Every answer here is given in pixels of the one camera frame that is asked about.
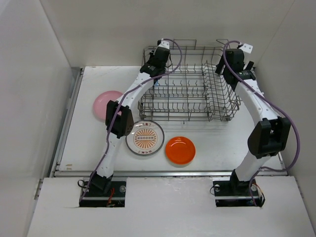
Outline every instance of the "black joint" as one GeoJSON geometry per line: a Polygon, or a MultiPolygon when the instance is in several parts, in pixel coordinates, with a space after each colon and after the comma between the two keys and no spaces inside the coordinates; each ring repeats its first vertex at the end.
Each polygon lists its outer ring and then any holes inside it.
{"type": "Polygon", "coordinates": [[[232,171],[230,177],[231,189],[234,196],[242,196],[244,193],[248,192],[249,189],[249,181],[239,181],[235,170],[232,171]]]}
{"type": "MultiPolygon", "coordinates": [[[[232,68],[232,70],[238,74],[238,76],[242,80],[252,79],[255,80],[255,75],[251,72],[251,68],[253,66],[253,62],[249,62],[247,65],[247,68],[244,70],[244,53],[241,49],[227,49],[226,50],[226,59],[229,64],[229,66],[232,68]]],[[[231,71],[225,67],[224,57],[221,57],[221,60],[219,64],[216,66],[215,73],[220,75],[222,74],[224,76],[225,81],[228,85],[232,87],[233,90],[235,90],[237,83],[239,80],[231,73],[231,71]]]]}
{"type": "Polygon", "coordinates": [[[147,73],[152,78],[164,74],[169,56],[169,49],[157,47],[155,52],[150,53],[149,60],[141,67],[140,72],[147,73]]]}
{"type": "Polygon", "coordinates": [[[249,151],[257,159],[276,156],[285,149],[290,128],[291,123],[287,118],[263,119],[248,138],[249,151]]]}
{"type": "Polygon", "coordinates": [[[254,64],[255,64],[254,62],[249,61],[249,63],[247,64],[247,66],[246,66],[246,69],[245,69],[245,70],[251,70],[254,64]]]}
{"type": "Polygon", "coordinates": [[[95,172],[94,175],[90,177],[91,187],[92,188],[96,187],[97,189],[101,190],[103,194],[106,194],[111,187],[112,177],[113,175],[110,176],[109,178],[101,177],[95,172]]]}
{"type": "MultiPolygon", "coordinates": [[[[119,103],[117,101],[110,100],[107,104],[107,114],[105,119],[105,125],[107,126],[107,131],[109,132],[110,124],[114,118],[115,111],[117,110],[119,106],[119,103]]],[[[111,133],[115,134],[117,138],[120,138],[122,136],[127,136],[131,133],[133,126],[134,126],[134,120],[132,111],[129,109],[128,106],[121,106],[119,108],[119,111],[121,112],[121,115],[117,115],[115,118],[113,127],[111,129],[111,133]]]]}

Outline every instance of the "plate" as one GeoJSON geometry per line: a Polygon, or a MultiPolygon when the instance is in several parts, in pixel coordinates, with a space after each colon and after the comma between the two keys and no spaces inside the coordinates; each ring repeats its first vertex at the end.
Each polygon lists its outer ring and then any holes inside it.
{"type": "Polygon", "coordinates": [[[164,142],[164,132],[153,121],[138,121],[132,132],[126,136],[127,147],[136,155],[150,156],[158,152],[164,142]]]}
{"type": "Polygon", "coordinates": [[[196,148],[190,139],[174,137],[166,145],[166,155],[175,164],[188,164],[196,155],[196,148]]]}
{"type": "Polygon", "coordinates": [[[119,99],[123,94],[116,90],[110,90],[103,92],[99,95],[94,103],[93,103],[93,111],[94,114],[101,120],[105,120],[106,112],[107,112],[107,104],[110,100],[116,101],[119,99]]]}

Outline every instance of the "wire basket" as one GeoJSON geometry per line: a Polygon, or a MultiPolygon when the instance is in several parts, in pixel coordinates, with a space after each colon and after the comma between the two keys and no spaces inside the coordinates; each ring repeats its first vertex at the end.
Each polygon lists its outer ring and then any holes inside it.
{"type": "MultiPolygon", "coordinates": [[[[196,39],[176,39],[189,45],[181,45],[181,66],[172,74],[161,78],[138,102],[141,119],[230,121],[239,110],[240,98],[227,85],[222,76],[215,74],[223,45],[228,40],[217,40],[214,46],[197,46],[196,39]]],[[[143,51],[143,64],[156,46],[143,51]]],[[[173,70],[179,60],[179,50],[170,46],[171,59],[168,71],[173,70]]]]}

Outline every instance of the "wire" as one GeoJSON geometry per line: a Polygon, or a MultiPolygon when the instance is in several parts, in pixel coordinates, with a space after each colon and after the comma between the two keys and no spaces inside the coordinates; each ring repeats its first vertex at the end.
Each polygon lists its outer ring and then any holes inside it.
{"type": "Polygon", "coordinates": [[[107,205],[109,205],[109,204],[111,203],[114,193],[115,193],[115,189],[112,188],[112,189],[111,189],[111,195],[110,195],[110,197],[109,197],[109,199],[108,199],[107,205]]]}
{"type": "Polygon", "coordinates": [[[78,182],[77,182],[78,186],[85,189],[86,186],[84,185],[84,180],[83,179],[79,179],[78,182]]]}
{"type": "MultiPolygon", "coordinates": [[[[223,47],[223,58],[224,58],[224,62],[225,62],[225,65],[226,67],[229,69],[229,71],[237,78],[238,81],[240,81],[242,84],[244,84],[249,90],[251,90],[256,96],[258,96],[261,100],[263,100],[264,102],[268,103],[271,107],[273,107],[274,109],[276,109],[277,111],[279,111],[282,115],[284,115],[291,123],[292,127],[293,127],[293,130],[294,130],[294,133],[295,133],[295,137],[296,137],[296,143],[297,143],[297,146],[296,146],[296,153],[295,153],[295,157],[292,161],[292,163],[285,169],[273,169],[273,168],[270,168],[270,167],[266,167],[266,166],[262,166],[261,169],[268,169],[268,170],[271,170],[271,171],[274,171],[274,172],[287,172],[289,171],[296,163],[297,159],[298,159],[298,156],[300,154],[300,150],[301,150],[301,140],[300,140],[300,136],[299,136],[299,133],[298,133],[298,129],[294,123],[294,121],[291,119],[291,117],[284,111],[282,110],[280,107],[278,107],[277,105],[275,105],[274,103],[272,103],[271,101],[269,101],[268,99],[266,99],[264,96],[260,95],[258,92],[255,91],[254,88],[252,88],[250,85],[248,85],[246,82],[244,82],[243,79],[241,79],[239,77],[239,75],[237,73],[235,73],[233,71],[233,69],[230,67],[230,65],[228,64],[227,62],[227,59],[226,59],[226,50],[227,50],[227,47],[231,44],[231,43],[238,43],[238,44],[241,44],[238,40],[232,40],[232,41],[229,41],[227,42],[224,47],[223,47]]],[[[254,201],[254,197],[253,197],[253,194],[252,194],[252,191],[251,191],[251,184],[252,184],[252,181],[253,179],[256,177],[256,175],[259,173],[259,170],[251,177],[251,179],[249,180],[249,192],[250,192],[250,195],[252,197],[252,200],[256,205],[255,201],[254,201]]]]}
{"type": "Polygon", "coordinates": [[[215,188],[215,186],[213,186],[213,187],[209,190],[209,193],[212,194],[213,196],[215,196],[215,194],[213,194],[213,193],[211,192],[211,190],[214,189],[214,188],[215,188]]]}
{"type": "Polygon", "coordinates": [[[79,202],[82,201],[82,199],[84,198],[85,194],[87,193],[87,191],[88,191],[88,189],[89,189],[89,187],[90,187],[90,183],[91,183],[92,177],[93,177],[94,174],[97,172],[99,166],[101,165],[102,161],[104,160],[105,156],[107,155],[107,153],[108,153],[108,151],[109,151],[109,147],[110,147],[109,136],[110,136],[110,134],[111,134],[111,131],[112,131],[112,128],[113,128],[113,124],[114,124],[114,121],[115,121],[115,119],[116,119],[116,117],[117,117],[117,115],[118,115],[119,109],[120,109],[120,107],[121,107],[121,105],[122,105],[124,99],[126,98],[126,96],[127,96],[129,93],[131,93],[131,92],[137,90],[139,87],[141,87],[141,85],[143,85],[143,84],[145,84],[145,83],[147,83],[147,82],[149,82],[149,81],[152,81],[152,80],[155,80],[155,79],[158,79],[158,78],[167,76],[167,75],[169,75],[169,74],[171,74],[171,73],[174,73],[174,72],[180,67],[181,62],[182,62],[182,50],[181,50],[180,46],[178,45],[178,43],[177,43],[176,41],[174,41],[174,40],[172,40],[172,39],[162,39],[162,40],[170,41],[170,42],[174,43],[174,44],[178,47],[178,49],[179,49],[179,51],[180,51],[180,60],[179,60],[178,65],[177,65],[173,70],[171,70],[170,72],[167,72],[167,73],[165,73],[165,74],[162,74],[162,75],[159,75],[159,76],[156,76],[156,77],[153,77],[153,78],[149,78],[149,79],[143,81],[143,82],[140,83],[138,86],[136,86],[136,87],[134,87],[133,89],[127,91],[127,92],[123,95],[121,101],[120,101],[119,104],[118,104],[117,110],[116,110],[115,113],[114,113],[114,116],[113,116],[113,118],[112,118],[112,121],[111,121],[111,123],[110,123],[110,126],[109,126],[109,130],[108,130],[108,134],[107,134],[107,139],[106,139],[107,148],[106,148],[106,150],[105,150],[103,156],[101,157],[99,163],[98,163],[97,166],[95,167],[94,171],[91,173],[90,179],[89,179],[89,181],[88,181],[88,183],[87,183],[87,186],[86,186],[86,189],[85,189],[85,191],[83,192],[83,194],[81,195],[81,197],[80,197],[80,199],[79,199],[79,202]]]}
{"type": "Polygon", "coordinates": [[[264,195],[264,193],[263,193],[263,191],[262,191],[262,189],[259,187],[259,185],[258,184],[256,184],[256,183],[254,183],[254,185],[255,186],[257,186],[257,188],[260,190],[260,192],[261,192],[261,196],[262,196],[262,199],[260,198],[260,201],[261,201],[261,203],[260,203],[260,207],[262,207],[263,206],[263,204],[265,203],[265,201],[266,201],[266,197],[265,197],[265,195],[264,195]]]}

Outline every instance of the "pink plate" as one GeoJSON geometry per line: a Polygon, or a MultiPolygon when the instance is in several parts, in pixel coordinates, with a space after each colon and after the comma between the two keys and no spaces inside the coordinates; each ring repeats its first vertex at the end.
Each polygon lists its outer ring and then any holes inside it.
{"type": "Polygon", "coordinates": [[[116,90],[103,92],[99,95],[93,103],[94,114],[101,120],[105,120],[107,112],[107,104],[110,100],[116,101],[123,94],[116,90]]]}

